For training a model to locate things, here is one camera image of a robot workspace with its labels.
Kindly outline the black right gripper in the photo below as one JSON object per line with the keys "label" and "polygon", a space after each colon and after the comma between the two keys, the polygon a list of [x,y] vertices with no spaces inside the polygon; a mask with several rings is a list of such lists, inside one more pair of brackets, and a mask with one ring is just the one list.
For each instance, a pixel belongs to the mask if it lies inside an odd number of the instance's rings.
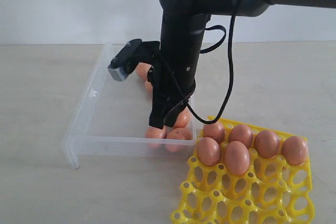
{"label": "black right gripper", "polygon": [[166,54],[158,50],[151,64],[153,70],[149,77],[153,84],[153,100],[149,126],[173,127],[195,91],[197,55]]}

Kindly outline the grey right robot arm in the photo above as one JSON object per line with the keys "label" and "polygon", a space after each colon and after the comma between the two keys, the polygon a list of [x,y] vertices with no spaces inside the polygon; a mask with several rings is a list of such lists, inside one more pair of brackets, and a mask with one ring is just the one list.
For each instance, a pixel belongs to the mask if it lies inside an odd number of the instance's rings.
{"label": "grey right robot arm", "polygon": [[195,73],[206,24],[212,15],[256,17],[271,5],[335,8],[335,0],[159,0],[160,48],[152,71],[153,100],[149,124],[173,126],[196,83]]}

